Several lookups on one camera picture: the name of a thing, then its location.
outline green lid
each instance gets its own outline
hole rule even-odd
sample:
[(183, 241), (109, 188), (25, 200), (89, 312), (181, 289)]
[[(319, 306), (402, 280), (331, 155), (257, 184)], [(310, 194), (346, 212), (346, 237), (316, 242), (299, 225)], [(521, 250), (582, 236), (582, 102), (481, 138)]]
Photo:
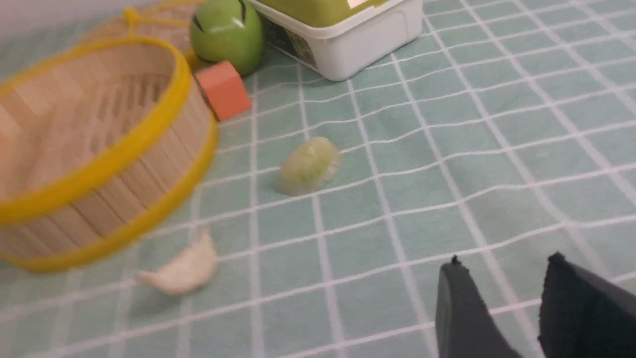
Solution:
[(258, 2), (293, 17), (305, 25), (329, 27), (366, 8), (384, 4), (387, 0), (258, 0)]

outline yellow rim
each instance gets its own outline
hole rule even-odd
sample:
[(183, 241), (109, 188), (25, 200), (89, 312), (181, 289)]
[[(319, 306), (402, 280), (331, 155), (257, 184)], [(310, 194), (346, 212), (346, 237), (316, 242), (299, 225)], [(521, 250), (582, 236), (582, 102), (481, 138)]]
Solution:
[(82, 266), (101, 257), (115, 253), (129, 245), (141, 234), (159, 224), (183, 203), (209, 168), (212, 158), (214, 157), (218, 138), (218, 125), (216, 119), (212, 117), (203, 149), (192, 164), (192, 167), (180, 179), (172, 191), (166, 194), (156, 205), (148, 209), (140, 217), (129, 222), (125, 227), (118, 229), (99, 242), (70, 254), (57, 257), (45, 259), (15, 259), (3, 257), (3, 259), (28, 271), (48, 273)]
[(20, 222), (49, 213), (85, 195), (131, 165), (170, 128), (188, 97), (192, 75), (186, 59), (169, 42), (157, 38), (126, 37), (75, 48), (36, 65), (0, 87), (0, 96), (3, 96), (16, 84), (79, 56), (103, 48), (140, 42), (164, 47), (170, 50), (175, 59), (174, 74), (157, 105), (128, 135), (90, 164), (43, 188), (0, 203), (0, 224)]

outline container label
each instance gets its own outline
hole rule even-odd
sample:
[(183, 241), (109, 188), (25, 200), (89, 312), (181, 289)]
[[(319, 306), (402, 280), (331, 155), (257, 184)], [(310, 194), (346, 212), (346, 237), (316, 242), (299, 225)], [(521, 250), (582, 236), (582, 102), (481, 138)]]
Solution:
[(309, 66), (316, 67), (314, 53), (307, 40), (264, 16), (262, 20), (267, 43)]
[(347, 0), (347, 2), (349, 3), (349, 7), (350, 8), (357, 8), (358, 6), (366, 3), (367, 1), (371, 1), (371, 0)]

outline white plastic container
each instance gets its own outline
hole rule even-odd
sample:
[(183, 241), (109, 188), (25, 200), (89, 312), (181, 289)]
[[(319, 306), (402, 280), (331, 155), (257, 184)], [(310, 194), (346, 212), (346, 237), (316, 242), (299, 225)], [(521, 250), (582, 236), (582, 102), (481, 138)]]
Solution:
[(257, 0), (251, 2), (263, 17), (271, 46), (336, 82), (422, 33), (423, 0), (387, 0), (322, 28), (305, 25)]

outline bamboo steamer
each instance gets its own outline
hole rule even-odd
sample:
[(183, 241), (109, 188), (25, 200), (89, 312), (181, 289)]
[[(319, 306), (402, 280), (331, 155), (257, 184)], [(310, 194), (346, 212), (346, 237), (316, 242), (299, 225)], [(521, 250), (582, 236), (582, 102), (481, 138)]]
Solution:
[(218, 127), (158, 38), (78, 47), (0, 87), (0, 257), (80, 266), (167, 217), (207, 171)]
[(86, 45), (95, 41), (123, 36), (152, 36), (172, 43), (194, 69), (205, 66), (190, 46), (189, 26), (195, 10), (203, 0), (170, 0), (139, 10), (128, 7), (123, 15), (90, 31), (79, 41)]

